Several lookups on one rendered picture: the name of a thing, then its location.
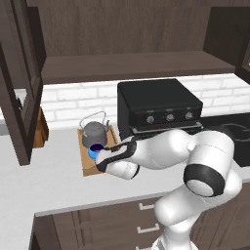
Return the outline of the brown wooden block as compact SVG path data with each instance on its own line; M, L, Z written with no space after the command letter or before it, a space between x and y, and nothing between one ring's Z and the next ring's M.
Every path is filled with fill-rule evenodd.
M49 139L49 128L42 107L39 107L33 147L34 148L43 147L48 139Z

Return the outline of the dark brown base cabinet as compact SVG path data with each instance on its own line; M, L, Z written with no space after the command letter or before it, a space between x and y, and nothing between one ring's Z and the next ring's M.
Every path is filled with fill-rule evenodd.
M203 212L190 238L199 250L250 250L250 184L228 203Z
M30 250L79 250L71 212L35 217Z

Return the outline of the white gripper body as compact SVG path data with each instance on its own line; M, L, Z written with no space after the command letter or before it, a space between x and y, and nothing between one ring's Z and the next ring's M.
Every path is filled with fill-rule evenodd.
M110 150L102 149L98 153L96 164L101 164L101 163L109 164L111 162L111 156L112 156L112 152Z

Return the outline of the dark brown cabinet door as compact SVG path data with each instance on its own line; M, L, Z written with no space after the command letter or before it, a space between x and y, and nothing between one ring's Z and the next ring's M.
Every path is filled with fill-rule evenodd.
M20 166L30 163L43 90L25 0L0 0L0 107Z
M234 74L250 85L250 41L245 50L242 64L235 69Z

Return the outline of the dark brown wall cabinet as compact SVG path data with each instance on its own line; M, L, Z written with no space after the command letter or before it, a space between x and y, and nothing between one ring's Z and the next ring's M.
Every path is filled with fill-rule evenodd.
M250 0L26 0L45 83L234 73Z

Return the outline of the wooden tray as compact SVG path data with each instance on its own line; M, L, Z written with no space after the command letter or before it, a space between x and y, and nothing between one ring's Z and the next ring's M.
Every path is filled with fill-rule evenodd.
M116 146L119 143L119 140L116 137L115 130L113 126L110 126L110 129L106 133L107 135L107 146ZM78 130L78 143L80 148L80 156L82 163L83 176L92 176L100 174L100 171L96 167L95 161L89 157L88 149L82 145L82 130Z

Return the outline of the black toaster oven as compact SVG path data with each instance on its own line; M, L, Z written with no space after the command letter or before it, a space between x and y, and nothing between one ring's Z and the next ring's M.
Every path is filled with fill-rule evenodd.
M121 140L162 133L134 134L131 127L200 122L202 108L203 102L176 78L126 81L117 85L117 127ZM193 135L202 129L184 130Z

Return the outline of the dark brown drawer front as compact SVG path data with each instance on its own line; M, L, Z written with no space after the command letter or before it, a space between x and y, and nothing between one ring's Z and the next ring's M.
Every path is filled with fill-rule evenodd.
M156 238L160 230L138 234L137 227L151 228L158 224L152 215L137 215L135 218L111 219L97 222L83 223L80 228L83 235L89 236L92 241L103 241L116 238Z
M108 206L78 210L77 214L81 222L94 222L130 217L134 218L137 214L142 212L139 206L140 203L142 203L144 206L147 206L154 204L156 200L157 197L154 197Z
M154 241L154 238L149 237L105 239L88 242L71 250L136 250L136 246L141 249L150 248Z

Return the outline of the blue mug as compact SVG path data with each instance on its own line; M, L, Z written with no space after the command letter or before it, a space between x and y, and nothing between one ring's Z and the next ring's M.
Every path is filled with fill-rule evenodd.
M93 159L94 161L97 160L98 154L99 152L104 148L104 146L102 144L92 144L89 148L88 148L88 155L91 159Z

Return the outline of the black hob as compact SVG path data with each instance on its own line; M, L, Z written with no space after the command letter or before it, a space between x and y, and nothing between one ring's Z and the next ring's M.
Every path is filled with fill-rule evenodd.
M234 157L238 165L250 167L250 112L201 117L204 128L227 127L234 137Z

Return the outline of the grey kettle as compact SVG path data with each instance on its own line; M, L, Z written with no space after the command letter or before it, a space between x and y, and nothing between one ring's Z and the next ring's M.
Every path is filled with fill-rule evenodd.
M92 116L102 113L104 115L103 121L90 121L89 123L85 124L84 121ZM109 121L106 120L106 112L95 112L88 116L83 117L80 122L79 126L82 129L82 145L86 148L89 148L93 144L101 144L105 146L107 144L107 135L106 133L109 130Z

